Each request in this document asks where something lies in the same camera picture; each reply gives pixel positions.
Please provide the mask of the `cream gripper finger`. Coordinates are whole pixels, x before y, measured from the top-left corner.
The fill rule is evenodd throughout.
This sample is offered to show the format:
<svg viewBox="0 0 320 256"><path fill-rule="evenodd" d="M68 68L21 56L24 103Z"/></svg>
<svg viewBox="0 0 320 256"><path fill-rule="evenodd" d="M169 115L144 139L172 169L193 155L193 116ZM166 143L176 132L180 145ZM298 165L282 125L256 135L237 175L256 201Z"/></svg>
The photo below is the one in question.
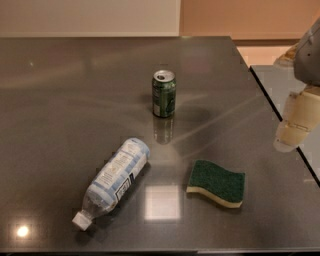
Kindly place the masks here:
<svg viewBox="0 0 320 256"><path fill-rule="evenodd" d="M273 65L280 68L292 68L298 45L291 46L284 54L278 57Z"/></svg>
<svg viewBox="0 0 320 256"><path fill-rule="evenodd" d="M291 92L285 102L283 120L278 125L274 147L280 152L296 149L320 124L320 87L307 85Z"/></svg>

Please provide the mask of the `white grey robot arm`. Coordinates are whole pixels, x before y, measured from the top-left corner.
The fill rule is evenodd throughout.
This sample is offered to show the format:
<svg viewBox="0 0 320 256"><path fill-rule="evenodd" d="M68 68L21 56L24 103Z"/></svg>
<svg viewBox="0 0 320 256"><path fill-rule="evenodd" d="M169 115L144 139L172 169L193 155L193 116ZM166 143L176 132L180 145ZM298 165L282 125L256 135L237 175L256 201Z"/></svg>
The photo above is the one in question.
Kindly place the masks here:
<svg viewBox="0 0 320 256"><path fill-rule="evenodd" d="M275 135L274 147L290 152L320 123L320 18L274 66L292 68L294 77L305 84L301 92L289 94Z"/></svg>

